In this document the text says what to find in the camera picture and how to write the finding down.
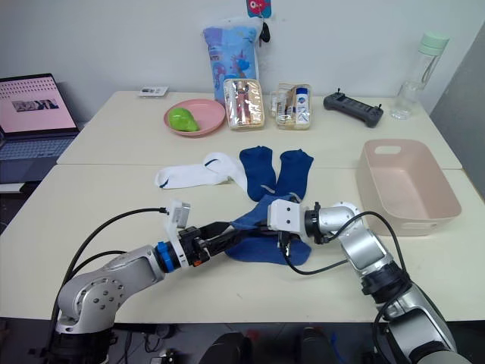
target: black remote controller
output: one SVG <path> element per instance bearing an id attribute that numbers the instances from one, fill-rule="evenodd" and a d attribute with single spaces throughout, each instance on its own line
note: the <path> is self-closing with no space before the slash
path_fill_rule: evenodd
<path id="1" fill-rule="evenodd" d="M 363 102 L 350 99 L 340 89 L 336 93 L 324 99 L 324 107 L 327 110 L 338 110 L 347 115 L 363 120 L 368 127 L 375 127 L 383 115 L 384 111 L 379 106 L 369 106 Z"/>

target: robotic arm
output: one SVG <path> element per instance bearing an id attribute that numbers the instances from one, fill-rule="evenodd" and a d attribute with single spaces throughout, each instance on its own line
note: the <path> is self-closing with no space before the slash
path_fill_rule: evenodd
<path id="1" fill-rule="evenodd" d="M 165 225 L 170 242 L 144 246 L 111 260 L 102 268 L 68 281 L 58 296 L 62 311 L 48 348 L 50 363 L 107 362 L 116 311 L 133 294 L 158 283 L 177 268 L 196 267 L 238 244 L 243 232 L 229 223 L 185 228 L 189 205 L 173 202 Z M 351 204 L 314 210 L 276 200 L 268 208 L 268 228 L 298 234 L 305 242 L 329 240 L 358 214 Z M 460 364 L 455 342 L 443 317 L 408 275 L 398 267 L 374 233 L 361 220 L 339 236 L 347 259 L 389 322 L 387 338 L 398 362 Z M 281 241 L 289 255 L 290 242 Z"/>

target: laptop screen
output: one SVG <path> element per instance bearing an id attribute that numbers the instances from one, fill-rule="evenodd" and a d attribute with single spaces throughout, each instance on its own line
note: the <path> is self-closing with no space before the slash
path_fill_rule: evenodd
<path id="1" fill-rule="evenodd" d="M 0 80 L 0 127 L 6 135 L 77 130 L 51 74 Z"/>

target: pink plate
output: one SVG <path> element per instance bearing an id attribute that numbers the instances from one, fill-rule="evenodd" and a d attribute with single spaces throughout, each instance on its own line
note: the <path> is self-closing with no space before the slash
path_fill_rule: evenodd
<path id="1" fill-rule="evenodd" d="M 199 131 L 178 131 L 173 129 L 168 122 L 168 113 L 172 108 L 186 108 L 192 113 L 192 116 L 199 125 Z M 199 137 L 209 134 L 216 130 L 224 122 L 226 111 L 224 107 L 216 101 L 207 99 L 192 99 L 179 102 L 172 106 L 164 115 L 164 123 L 174 133 L 184 137 Z"/>

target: laptop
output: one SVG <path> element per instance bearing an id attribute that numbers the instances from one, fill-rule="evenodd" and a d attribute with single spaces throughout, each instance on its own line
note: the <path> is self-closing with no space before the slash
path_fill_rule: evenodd
<path id="1" fill-rule="evenodd" d="M 42 180 L 78 133 L 51 74 L 0 79 L 0 184 Z"/>

